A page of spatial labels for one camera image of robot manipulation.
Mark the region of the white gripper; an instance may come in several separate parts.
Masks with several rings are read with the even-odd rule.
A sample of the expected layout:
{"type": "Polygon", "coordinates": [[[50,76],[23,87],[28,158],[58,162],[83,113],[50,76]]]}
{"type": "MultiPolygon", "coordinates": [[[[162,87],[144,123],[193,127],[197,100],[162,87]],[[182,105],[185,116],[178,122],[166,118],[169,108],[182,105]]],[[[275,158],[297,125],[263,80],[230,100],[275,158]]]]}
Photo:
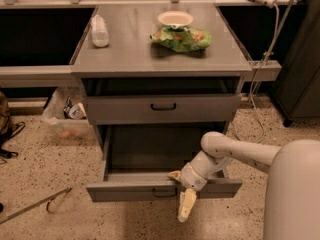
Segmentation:
{"type": "Polygon", "coordinates": [[[181,171],[176,170],[169,172],[168,177],[176,181],[180,180],[181,185],[186,188],[184,192],[180,193],[178,210],[178,220],[185,222],[197,200],[196,192],[199,192],[207,184],[207,180],[196,172],[190,162],[188,162],[181,171]]]}

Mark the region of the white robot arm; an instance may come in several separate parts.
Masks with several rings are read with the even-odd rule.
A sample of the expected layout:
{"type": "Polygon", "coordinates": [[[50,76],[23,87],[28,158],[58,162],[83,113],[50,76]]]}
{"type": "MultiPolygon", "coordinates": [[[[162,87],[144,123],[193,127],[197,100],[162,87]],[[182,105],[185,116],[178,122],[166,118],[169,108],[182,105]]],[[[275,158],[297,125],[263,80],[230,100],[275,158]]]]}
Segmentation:
{"type": "Polygon", "coordinates": [[[178,220],[188,219],[209,177],[236,159],[268,174],[263,240],[320,240],[320,142],[296,140],[282,147],[236,141],[219,132],[201,139],[201,151],[169,174],[185,190],[178,220]]]}

